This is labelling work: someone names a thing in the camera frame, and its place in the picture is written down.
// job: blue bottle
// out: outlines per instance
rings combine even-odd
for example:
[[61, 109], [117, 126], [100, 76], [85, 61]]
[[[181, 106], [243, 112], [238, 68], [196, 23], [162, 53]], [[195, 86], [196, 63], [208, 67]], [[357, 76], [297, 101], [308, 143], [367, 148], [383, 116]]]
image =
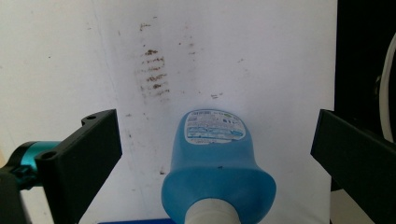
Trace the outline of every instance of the blue bottle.
[[177, 224], [258, 223], [275, 195], [240, 118], [212, 109], [183, 117], [162, 189], [163, 208]]

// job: white tabletop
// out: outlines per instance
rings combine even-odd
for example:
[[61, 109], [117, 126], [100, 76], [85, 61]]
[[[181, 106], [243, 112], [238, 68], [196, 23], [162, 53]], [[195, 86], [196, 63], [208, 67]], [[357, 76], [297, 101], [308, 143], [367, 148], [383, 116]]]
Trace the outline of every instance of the white tabletop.
[[[123, 156], [80, 223], [167, 217], [181, 117], [222, 109], [276, 180], [261, 223], [328, 224], [330, 177], [310, 149], [333, 106], [335, 31], [336, 1], [2, 2], [0, 148], [63, 140], [117, 108]], [[52, 223], [42, 189], [23, 198], [34, 223]]]

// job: bottle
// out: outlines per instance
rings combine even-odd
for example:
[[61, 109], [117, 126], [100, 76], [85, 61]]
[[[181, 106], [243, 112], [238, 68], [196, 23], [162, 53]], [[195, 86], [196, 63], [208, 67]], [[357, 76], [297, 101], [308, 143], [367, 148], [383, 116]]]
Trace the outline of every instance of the bottle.
[[275, 195], [240, 118], [213, 109], [183, 117], [162, 189], [163, 208], [177, 224], [258, 223]]

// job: bottle label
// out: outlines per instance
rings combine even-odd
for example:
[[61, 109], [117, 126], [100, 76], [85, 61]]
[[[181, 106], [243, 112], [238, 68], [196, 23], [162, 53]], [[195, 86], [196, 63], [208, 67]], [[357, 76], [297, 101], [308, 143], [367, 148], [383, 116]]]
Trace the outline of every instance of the bottle label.
[[229, 143], [245, 137], [246, 130], [237, 116], [218, 110], [190, 112], [184, 126], [186, 141], [195, 145]]

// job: white bottle cap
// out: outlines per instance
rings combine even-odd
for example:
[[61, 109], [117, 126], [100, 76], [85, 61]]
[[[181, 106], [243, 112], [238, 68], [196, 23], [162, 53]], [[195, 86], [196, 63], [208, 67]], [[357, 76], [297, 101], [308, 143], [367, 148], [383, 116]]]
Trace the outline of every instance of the white bottle cap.
[[220, 199], [203, 199], [194, 203], [186, 214], [185, 224], [240, 224], [238, 213]]

